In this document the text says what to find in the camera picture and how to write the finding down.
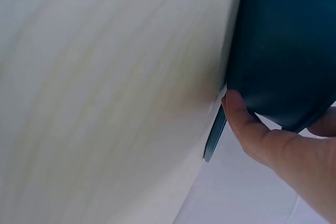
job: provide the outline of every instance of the finger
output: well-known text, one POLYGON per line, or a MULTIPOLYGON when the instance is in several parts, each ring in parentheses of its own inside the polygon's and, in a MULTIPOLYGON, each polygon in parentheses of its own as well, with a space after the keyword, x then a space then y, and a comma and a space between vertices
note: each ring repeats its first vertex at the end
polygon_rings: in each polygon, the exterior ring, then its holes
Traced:
POLYGON ((242 96, 237 91, 228 90, 224 102, 227 120, 239 142, 249 146, 249 149, 261 148, 269 128, 249 114, 242 96))
POLYGON ((316 136, 336 136, 336 107, 330 107, 320 119, 307 129, 316 136))
POLYGON ((297 148, 302 143, 302 136, 282 130, 271 131, 260 120, 256 121, 237 91, 228 90, 223 104, 235 136, 255 160, 274 168, 285 159, 296 160, 298 156, 304 155, 303 149, 297 148))

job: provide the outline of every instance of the white wall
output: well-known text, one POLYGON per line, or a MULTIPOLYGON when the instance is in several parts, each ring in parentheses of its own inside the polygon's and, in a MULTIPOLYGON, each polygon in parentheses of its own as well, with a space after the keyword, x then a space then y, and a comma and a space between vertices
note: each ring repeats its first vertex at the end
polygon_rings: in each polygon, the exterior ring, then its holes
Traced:
MULTIPOLYGON (((275 128, 275 124, 265 121, 275 128)), ((248 157, 227 125, 174 224, 325 224, 269 168, 248 157)))

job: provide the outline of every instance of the light wood grain surface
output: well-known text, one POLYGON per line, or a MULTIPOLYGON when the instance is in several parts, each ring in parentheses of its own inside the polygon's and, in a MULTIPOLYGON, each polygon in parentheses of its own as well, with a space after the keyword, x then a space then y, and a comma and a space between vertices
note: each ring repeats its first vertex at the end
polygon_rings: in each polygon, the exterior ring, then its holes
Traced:
POLYGON ((0 0, 0 223, 171 224, 235 1, 0 0))

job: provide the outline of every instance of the white surface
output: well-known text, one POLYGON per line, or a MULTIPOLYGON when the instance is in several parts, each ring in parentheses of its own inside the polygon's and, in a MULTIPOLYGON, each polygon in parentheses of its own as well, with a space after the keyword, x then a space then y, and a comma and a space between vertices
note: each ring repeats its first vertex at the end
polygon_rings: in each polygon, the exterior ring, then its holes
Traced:
POLYGON ((0 0, 0 223, 171 224, 233 3, 0 0))
POLYGON ((247 156, 228 125, 174 222, 203 223, 327 224, 273 171, 247 156))

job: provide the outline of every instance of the hand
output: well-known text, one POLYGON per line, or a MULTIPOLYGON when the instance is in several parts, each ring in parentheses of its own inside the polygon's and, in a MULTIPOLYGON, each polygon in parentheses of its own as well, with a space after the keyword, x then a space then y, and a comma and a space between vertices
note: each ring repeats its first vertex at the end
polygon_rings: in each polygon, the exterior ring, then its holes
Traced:
POLYGON ((243 150, 254 160, 271 168, 311 207, 336 223, 336 108, 308 130, 315 139, 299 134, 270 130, 249 113, 242 96, 228 90, 222 99, 225 115, 243 150))

